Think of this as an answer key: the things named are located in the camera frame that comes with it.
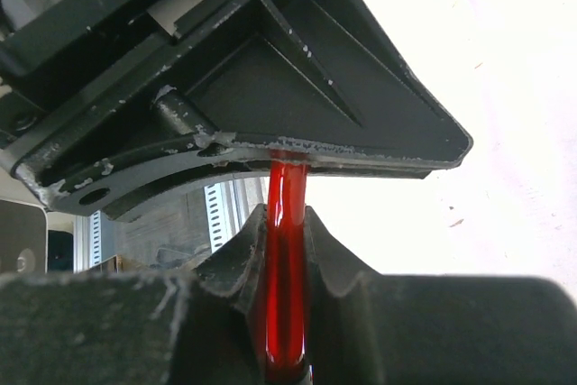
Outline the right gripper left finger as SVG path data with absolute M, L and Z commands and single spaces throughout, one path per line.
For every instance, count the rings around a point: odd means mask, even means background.
M 193 270 L 5 274 L 4 384 L 262 384 L 266 208 Z

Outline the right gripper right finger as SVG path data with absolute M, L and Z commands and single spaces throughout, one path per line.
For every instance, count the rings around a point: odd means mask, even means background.
M 312 209 L 304 236 L 315 383 L 575 383 L 576 307 L 551 280 L 383 275 Z

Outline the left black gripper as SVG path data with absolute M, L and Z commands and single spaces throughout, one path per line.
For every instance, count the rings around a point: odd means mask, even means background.
M 160 0 L 1 0 L 1 163 L 51 211 L 132 220 L 188 183 L 270 170 L 211 158 L 154 100 Z

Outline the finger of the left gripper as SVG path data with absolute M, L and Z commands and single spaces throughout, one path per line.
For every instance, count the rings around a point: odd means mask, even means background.
M 423 178 L 472 147 L 362 0 L 160 0 L 149 13 L 175 50 L 154 102 L 211 158 Z

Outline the red cable lock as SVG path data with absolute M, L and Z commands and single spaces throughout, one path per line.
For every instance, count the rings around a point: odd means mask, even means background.
M 269 203 L 267 205 L 266 241 L 266 338 L 265 379 L 270 384 L 293 384 L 309 371 L 306 343 L 310 305 L 308 299 L 308 264 L 304 242 L 306 216 L 305 195 L 307 166 L 274 161 L 270 169 Z M 329 247 L 343 247 L 332 243 Z M 338 252 L 335 248 L 329 252 Z M 355 295 L 359 300 L 362 286 L 379 274 L 366 266 L 346 248 L 335 256 L 349 260 L 348 268 L 338 265 L 336 277 L 345 277 L 344 295 Z M 329 384 L 377 384 L 384 379 L 376 367 L 376 349 L 361 356 L 360 349 L 329 356 L 322 363 L 336 379 Z

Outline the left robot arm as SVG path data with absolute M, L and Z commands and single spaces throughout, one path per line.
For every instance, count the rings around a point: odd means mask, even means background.
M 363 0 L 1 0 L 1 165 L 130 222 L 267 174 L 422 179 L 471 136 Z

